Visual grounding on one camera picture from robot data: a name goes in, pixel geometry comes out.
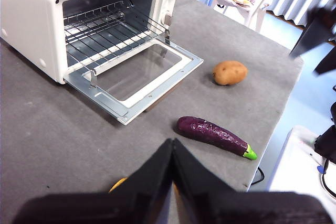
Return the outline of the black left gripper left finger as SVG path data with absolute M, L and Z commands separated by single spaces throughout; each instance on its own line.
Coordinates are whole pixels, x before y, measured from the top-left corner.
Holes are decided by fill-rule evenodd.
M 157 223 L 166 211 L 174 141 L 153 155 L 110 193 L 50 194 L 27 201 L 14 223 Z

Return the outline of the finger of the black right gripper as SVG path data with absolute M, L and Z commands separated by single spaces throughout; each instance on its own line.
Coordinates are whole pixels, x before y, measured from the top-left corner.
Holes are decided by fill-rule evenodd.
M 336 49 L 333 48 L 316 66 L 314 72 L 316 74 L 323 74 L 335 69 L 335 55 Z
M 289 56 L 293 58 L 296 58 L 321 43 L 335 37 L 335 35 L 328 28 L 325 28 L 318 20 L 309 24 L 309 12 L 310 10 L 307 15 L 307 25 L 289 54 Z

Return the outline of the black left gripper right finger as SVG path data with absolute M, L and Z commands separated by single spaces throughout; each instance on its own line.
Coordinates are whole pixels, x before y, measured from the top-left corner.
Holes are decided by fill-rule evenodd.
M 239 192 L 172 141 L 174 183 L 193 223 L 332 223 L 316 198 L 293 192 Z

